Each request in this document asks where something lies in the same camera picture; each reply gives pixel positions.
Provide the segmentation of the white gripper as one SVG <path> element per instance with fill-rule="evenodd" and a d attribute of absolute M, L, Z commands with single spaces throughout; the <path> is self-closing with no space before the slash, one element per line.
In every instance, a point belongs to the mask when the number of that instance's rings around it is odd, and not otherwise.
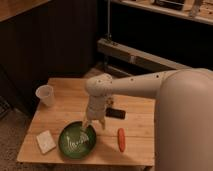
<path fill-rule="evenodd" d="M 105 121 L 106 113 L 106 98 L 105 97 L 95 97 L 90 96 L 86 108 L 86 117 L 82 121 L 82 129 L 86 130 L 87 127 L 92 123 L 91 120 L 99 120 L 103 130 L 106 128 Z"/>

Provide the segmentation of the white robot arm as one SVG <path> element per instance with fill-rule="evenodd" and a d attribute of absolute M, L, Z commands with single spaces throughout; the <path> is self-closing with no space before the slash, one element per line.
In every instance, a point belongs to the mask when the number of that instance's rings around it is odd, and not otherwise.
<path fill-rule="evenodd" d="M 155 101 L 155 171 L 213 171 L 213 71 L 167 70 L 119 79 L 101 74 L 89 78 L 85 90 L 85 124 L 105 121 L 112 95 Z"/>

